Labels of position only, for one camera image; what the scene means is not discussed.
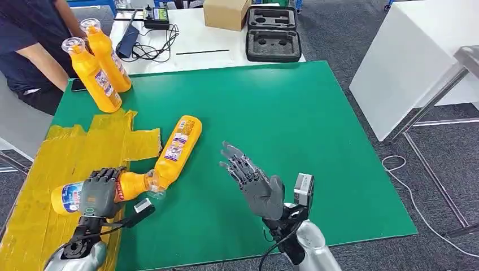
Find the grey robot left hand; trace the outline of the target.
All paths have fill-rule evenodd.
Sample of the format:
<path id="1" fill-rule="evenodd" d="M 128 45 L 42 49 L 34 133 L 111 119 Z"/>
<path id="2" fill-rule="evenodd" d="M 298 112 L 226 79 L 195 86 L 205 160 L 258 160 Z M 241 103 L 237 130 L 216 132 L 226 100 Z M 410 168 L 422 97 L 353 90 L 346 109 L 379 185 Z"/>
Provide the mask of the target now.
<path id="1" fill-rule="evenodd" d="M 80 213 L 82 216 L 114 218 L 123 207 L 116 203 L 117 181 L 126 167 L 102 168 L 92 171 L 83 182 L 80 195 Z"/>

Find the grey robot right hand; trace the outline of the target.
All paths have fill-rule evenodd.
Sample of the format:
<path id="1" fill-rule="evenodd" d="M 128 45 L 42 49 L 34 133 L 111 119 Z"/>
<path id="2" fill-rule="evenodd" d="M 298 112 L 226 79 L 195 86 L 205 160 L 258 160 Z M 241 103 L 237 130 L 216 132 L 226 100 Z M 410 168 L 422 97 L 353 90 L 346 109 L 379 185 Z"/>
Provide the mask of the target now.
<path id="1" fill-rule="evenodd" d="M 253 214 L 279 220 L 283 214 L 285 188 L 279 176 L 268 177 L 240 149 L 222 142 L 220 153 L 228 160 L 219 164 L 236 181 Z"/>

